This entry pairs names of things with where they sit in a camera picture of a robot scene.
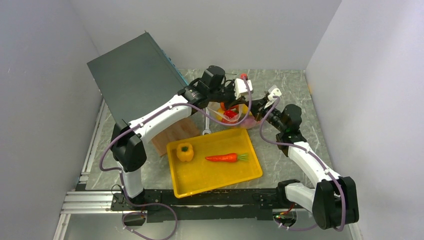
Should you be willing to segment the yellow bell pepper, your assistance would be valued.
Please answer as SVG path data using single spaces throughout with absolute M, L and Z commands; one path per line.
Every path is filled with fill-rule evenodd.
M 176 148 L 176 156 L 182 162 L 190 162 L 194 158 L 193 146 L 188 142 L 180 143 Z

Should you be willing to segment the orange pumpkin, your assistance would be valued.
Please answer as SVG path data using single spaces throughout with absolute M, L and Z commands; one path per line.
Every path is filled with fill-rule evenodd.
M 223 110 L 223 111 L 228 111 L 228 110 L 233 110 L 233 109 L 236 109 L 236 108 L 238 108 L 238 105 L 234 105 L 234 106 L 231 106 L 231 107 L 226 107 L 225 106 L 225 103 L 224 102 L 221 102 L 220 103 L 220 108 Z

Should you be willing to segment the dark grey box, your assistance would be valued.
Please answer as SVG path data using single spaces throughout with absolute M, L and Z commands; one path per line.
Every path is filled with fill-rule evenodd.
M 89 61 L 87 66 L 115 121 L 141 118 L 188 85 L 150 33 Z

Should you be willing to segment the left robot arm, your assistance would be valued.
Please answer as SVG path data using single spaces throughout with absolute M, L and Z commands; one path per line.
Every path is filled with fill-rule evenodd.
M 141 168 L 147 160 L 145 144 L 174 123 L 197 112 L 210 102 L 224 103 L 229 107 L 242 103 L 248 77 L 227 79 L 223 68 L 209 66 L 202 74 L 177 92 L 168 102 L 151 113 L 126 123 L 118 121 L 113 129 L 108 149 L 117 161 L 120 171 L 124 204 L 131 210 L 145 202 L 145 189 Z

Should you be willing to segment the yellow lemon squash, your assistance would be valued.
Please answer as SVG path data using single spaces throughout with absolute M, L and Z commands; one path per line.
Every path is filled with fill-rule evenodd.
M 241 106 L 241 117 L 240 120 L 242 120 L 243 123 L 255 123 L 255 118 L 253 117 L 252 113 L 248 111 L 249 108 L 246 105 Z

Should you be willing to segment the clear zip top bag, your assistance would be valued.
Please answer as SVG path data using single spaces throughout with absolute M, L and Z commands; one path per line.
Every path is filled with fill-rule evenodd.
M 225 108 L 224 103 L 210 102 L 207 110 L 212 117 L 221 123 L 225 124 L 238 124 L 235 128 L 251 129 L 259 124 L 255 120 L 253 114 L 248 112 L 248 107 L 244 104 Z

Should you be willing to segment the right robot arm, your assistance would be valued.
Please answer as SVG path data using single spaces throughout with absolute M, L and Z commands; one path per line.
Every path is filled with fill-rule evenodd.
M 260 120 L 260 137 L 296 163 L 313 188 L 296 179 L 282 181 L 276 188 L 276 203 L 282 208 L 298 204 L 312 214 L 315 225 L 322 230 L 341 232 L 359 220 L 356 183 L 350 176 L 332 170 L 312 150 L 300 130 L 302 109 L 288 104 L 280 111 L 276 109 L 279 102 L 278 96 L 252 101 L 251 112 Z

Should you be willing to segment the black base frame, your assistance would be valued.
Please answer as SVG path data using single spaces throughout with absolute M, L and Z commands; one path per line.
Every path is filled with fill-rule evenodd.
M 275 188 L 216 189 L 177 198 L 171 189 L 145 189 L 144 197 L 128 202 L 122 191 L 113 193 L 114 212 L 142 212 L 147 223 L 183 220 L 255 219 L 271 221 L 295 205 L 280 200 Z

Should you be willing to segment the yellow plastic tray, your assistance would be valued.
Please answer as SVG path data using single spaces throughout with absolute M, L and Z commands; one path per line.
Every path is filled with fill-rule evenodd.
M 177 158 L 177 146 L 190 143 L 192 161 Z M 170 142 L 166 146 L 174 196 L 178 199 L 260 178 L 263 170 L 246 129 L 233 128 Z M 248 160 L 212 162 L 208 156 L 248 154 Z

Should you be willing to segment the silver wrench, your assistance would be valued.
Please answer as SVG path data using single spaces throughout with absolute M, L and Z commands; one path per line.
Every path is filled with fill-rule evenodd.
M 202 135 L 209 135 L 212 133 L 210 130 L 210 111 L 208 108 L 205 108 L 204 112 L 204 130 L 202 131 Z

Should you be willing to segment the orange carrot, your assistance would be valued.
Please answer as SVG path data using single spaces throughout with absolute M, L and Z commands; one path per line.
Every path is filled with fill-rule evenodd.
M 213 155 L 206 156 L 205 159 L 210 162 L 224 162 L 224 163 L 236 163 L 239 161 L 247 161 L 249 155 L 245 154 L 236 154 L 236 153 L 228 153 L 223 155 Z

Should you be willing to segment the aluminium rail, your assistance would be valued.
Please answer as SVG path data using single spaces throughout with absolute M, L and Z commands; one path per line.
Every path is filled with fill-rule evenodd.
M 53 240 L 63 240 L 72 215 L 104 214 L 111 208 L 109 191 L 68 191 L 61 207 Z

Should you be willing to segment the red bell pepper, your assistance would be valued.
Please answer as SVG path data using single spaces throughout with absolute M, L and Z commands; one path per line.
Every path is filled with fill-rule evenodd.
M 225 124 L 235 124 L 239 121 L 239 114 L 233 110 L 224 111 L 220 121 Z

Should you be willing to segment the wooden block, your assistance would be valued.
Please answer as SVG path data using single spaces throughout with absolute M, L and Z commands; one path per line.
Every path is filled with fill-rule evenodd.
M 187 117 L 167 127 L 153 137 L 151 142 L 159 156 L 163 156 L 167 153 L 168 143 L 197 137 L 200 134 L 200 130 L 197 128 L 194 121 Z

